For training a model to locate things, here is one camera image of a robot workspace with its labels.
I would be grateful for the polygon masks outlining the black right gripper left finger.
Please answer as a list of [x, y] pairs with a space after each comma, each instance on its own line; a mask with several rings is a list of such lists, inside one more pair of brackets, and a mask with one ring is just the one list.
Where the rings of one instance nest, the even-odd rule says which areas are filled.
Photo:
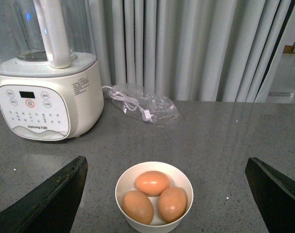
[[0, 233], [69, 233], [88, 171], [78, 156], [16, 203], [0, 212]]

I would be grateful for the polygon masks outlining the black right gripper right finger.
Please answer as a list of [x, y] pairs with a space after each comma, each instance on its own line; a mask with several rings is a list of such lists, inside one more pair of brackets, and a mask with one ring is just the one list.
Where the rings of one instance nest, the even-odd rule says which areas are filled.
[[256, 157], [245, 174], [268, 232], [295, 233], [295, 181]]

